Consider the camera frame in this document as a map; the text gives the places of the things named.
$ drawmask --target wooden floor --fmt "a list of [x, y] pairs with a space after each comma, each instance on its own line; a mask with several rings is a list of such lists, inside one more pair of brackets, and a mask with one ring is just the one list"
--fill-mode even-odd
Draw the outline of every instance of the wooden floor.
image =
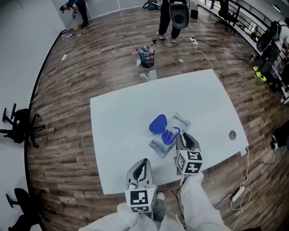
[[[41, 115], [37, 125], [44, 123], [46, 129], [36, 133], [40, 148], [28, 149], [30, 180], [32, 187], [47, 191], [44, 203], [57, 212], [57, 215], [46, 213], [51, 220], [50, 223], [43, 221], [47, 231], [76, 231], [116, 212], [117, 205], [125, 201], [124, 194], [102, 193], [93, 148], [89, 100], [143, 82], [140, 73], [148, 73], [148, 70], [136, 67], [135, 49], [142, 43], [151, 43], [158, 30], [159, 15], [159, 11], [137, 8], [93, 20], [33, 103], [33, 113]], [[217, 17], [200, 8], [199, 19], [191, 19], [188, 29], [182, 30], [178, 40], [196, 36], [248, 59], [253, 54], [249, 45], [239, 35], [225, 32], [223, 25], [215, 25], [216, 20]], [[56, 43], [36, 95], [77, 39], [77, 36], [68, 41], [61, 38]], [[250, 63], [202, 42], [198, 49], [208, 56], [240, 117], [250, 144], [250, 165], [273, 161], [270, 136], [289, 115], [289, 109], [280, 104], [281, 95], [273, 94], [267, 83], [256, 78]], [[192, 44], [180, 43], [175, 48], [166, 48], [158, 42], [155, 50], [154, 69], [159, 78], [210, 68]], [[250, 172], [245, 187], [252, 190], [252, 198], [235, 230], [261, 226], [264, 231], [274, 231], [288, 218], [288, 166], [288, 153], [279, 149], [275, 165], [259, 165]], [[247, 156], [235, 155], [204, 171], [203, 187], [212, 204], [238, 188], [245, 180], [246, 167]], [[167, 209], [179, 214], [170, 191], [177, 185], [165, 185], [160, 190], [166, 195]], [[221, 211], [224, 223], [233, 229], [241, 211], [233, 212], [229, 202], [228, 197], [217, 209]], [[238, 207], [239, 203], [240, 200], [233, 207]]]

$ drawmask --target ceiling light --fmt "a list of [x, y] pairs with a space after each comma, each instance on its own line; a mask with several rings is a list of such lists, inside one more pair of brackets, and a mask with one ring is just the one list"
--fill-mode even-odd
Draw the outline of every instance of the ceiling light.
[[277, 11], [279, 11], [279, 12], [281, 13], [280, 8], [279, 8], [276, 4], [274, 4], [273, 7], [274, 7]]

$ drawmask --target gray pants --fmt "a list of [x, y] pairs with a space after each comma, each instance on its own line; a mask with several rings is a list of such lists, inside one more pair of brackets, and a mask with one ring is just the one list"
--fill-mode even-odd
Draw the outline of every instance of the gray pants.
[[279, 54], [280, 50], [278, 46], [272, 42], [272, 44], [263, 52], [257, 62], [257, 67], [262, 74], [265, 74], [268, 70], [271, 69]]
[[166, 206], [163, 200], [158, 199], [153, 210], [154, 221], [162, 223], [164, 215], [166, 215]]

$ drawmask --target white table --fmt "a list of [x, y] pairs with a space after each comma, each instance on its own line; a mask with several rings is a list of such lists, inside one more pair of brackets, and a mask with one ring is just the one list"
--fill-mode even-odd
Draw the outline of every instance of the white table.
[[[127, 171], [148, 158], [156, 185], [180, 179], [174, 147], [164, 159], [149, 147], [150, 123], [175, 112], [191, 122], [187, 133], [200, 144], [207, 169], [246, 146], [239, 117], [213, 70], [180, 74], [142, 83], [90, 99], [93, 143], [104, 194], [125, 190]], [[228, 134], [234, 130], [234, 141]]]

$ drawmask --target desk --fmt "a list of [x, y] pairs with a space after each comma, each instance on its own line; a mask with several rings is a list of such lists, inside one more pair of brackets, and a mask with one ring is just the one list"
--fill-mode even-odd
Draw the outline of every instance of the desk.
[[[213, 70], [180, 74], [142, 83], [90, 99], [93, 143], [104, 194], [125, 190], [127, 171], [148, 158], [153, 180], [163, 185], [176, 175], [174, 147], [164, 159], [149, 147], [154, 135], [149, 124], [159, 115], [175, 112], [191, 122], [187, 133], [198, 140], [202, 170], [229, 158], [246, 146], [239, 117]], [[236, 139], [228, 134], [236, 132]]]

